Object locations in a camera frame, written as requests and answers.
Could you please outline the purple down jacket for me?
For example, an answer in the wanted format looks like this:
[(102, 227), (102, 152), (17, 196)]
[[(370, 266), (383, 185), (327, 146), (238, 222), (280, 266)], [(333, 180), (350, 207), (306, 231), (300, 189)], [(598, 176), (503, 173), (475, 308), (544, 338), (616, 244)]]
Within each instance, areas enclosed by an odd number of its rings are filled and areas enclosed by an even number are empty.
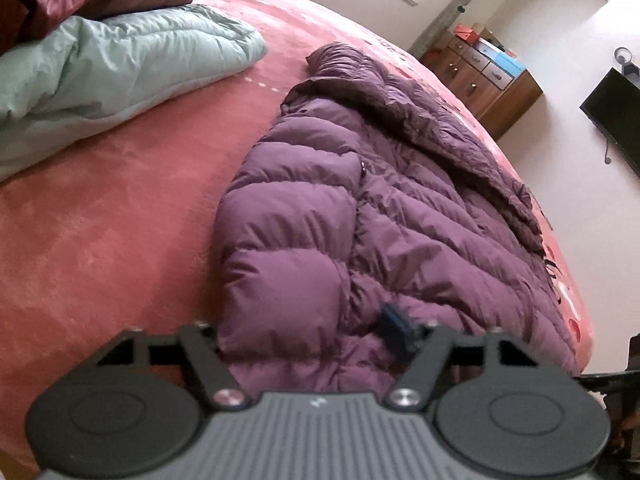
[(220, 350), (251, 393), (384, 393), (392, 304), (466, 334), (499, 327), (578, 371), (528, 189), (436, 94), (346, 44), (308, 76), (218, 205)]

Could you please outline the pink heart print blanket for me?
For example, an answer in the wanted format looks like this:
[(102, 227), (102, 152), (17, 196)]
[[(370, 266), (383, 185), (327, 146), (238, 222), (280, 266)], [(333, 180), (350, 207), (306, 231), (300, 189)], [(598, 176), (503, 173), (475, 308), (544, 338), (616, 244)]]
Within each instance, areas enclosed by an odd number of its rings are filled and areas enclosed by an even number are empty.
[[(496, 144), (426, 66), (306, 0), (204, 0), (256, 25), (268, 54), (247, 73), (81, 142), (1, 190), (1, 448), (35, 465), (24, 431), (40, 393), (131, 326), (153, 334), (224, 319), (213, 240), (218, 205), (307, 58), (338, 41), (443, 100)], [(593, 334), (570, 274), (552, 278), (576, 351)]]

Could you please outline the brown wooden cabinet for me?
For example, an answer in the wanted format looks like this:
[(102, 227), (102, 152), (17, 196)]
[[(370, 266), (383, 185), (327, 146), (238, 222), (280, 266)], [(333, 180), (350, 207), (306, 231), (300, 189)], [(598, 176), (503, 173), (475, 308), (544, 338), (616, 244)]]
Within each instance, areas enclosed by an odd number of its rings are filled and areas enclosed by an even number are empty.
[(420, 58), (480, 122), (501, 139), (544, 94), (528, 70), (512, 77), (452, 32)]

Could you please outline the light green down jacket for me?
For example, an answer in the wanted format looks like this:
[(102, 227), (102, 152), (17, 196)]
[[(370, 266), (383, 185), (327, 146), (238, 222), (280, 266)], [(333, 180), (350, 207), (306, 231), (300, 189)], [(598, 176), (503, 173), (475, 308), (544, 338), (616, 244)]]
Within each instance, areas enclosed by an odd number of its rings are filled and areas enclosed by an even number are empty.
[(93, 21), (72, 16), (1, 57), (1, 177), (254, 66), (258, 30), (185, 4)]

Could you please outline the blue box on cabinet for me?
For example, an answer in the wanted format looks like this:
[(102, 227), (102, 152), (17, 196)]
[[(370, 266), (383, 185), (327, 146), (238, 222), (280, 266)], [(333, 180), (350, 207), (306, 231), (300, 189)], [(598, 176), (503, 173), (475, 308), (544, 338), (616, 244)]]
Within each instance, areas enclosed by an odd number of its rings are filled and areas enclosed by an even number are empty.
[(516, 58), (512, 58), (510, 55), (507, 55), (506, 52), (503, 52), (503, 50), (493, 46), (483, 38), (477, 40), (474, 44), (474, 48), (512, 77), (520, 76), (525, 70), (525, 66), (520, 61)]

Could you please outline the red box on cabinet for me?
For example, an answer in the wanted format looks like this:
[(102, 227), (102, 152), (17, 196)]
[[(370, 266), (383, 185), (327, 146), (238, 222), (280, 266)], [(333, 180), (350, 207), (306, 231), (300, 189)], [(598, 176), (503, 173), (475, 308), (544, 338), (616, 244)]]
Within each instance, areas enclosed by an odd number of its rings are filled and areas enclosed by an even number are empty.
[(454, 28), (454, 36), (470, 46), (474, 46), (474, 44), (477, 43), (478, 38), (480, 38), (480, 34), (476, 30), (463, 24), (457, 24)]

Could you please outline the cardboard box on cabinet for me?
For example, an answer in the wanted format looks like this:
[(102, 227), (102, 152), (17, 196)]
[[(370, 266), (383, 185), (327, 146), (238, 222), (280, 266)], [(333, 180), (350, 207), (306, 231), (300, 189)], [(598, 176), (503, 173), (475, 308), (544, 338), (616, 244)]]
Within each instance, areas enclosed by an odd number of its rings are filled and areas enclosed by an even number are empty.
[(486, 27), (484, 23), (474, 23), (472, 29), (477, 33), (477, 36), (484, 39), (488, 44), (492, 44), (501, 51), (506, 50), (504, 44)]

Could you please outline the wall mounted black television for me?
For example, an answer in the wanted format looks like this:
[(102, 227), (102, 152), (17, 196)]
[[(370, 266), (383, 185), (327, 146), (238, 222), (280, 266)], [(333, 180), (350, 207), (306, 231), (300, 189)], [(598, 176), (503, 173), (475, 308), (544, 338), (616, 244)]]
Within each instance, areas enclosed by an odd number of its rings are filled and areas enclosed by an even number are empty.
[(579, 107), (639, 174), (640, 90), (611, 68)]

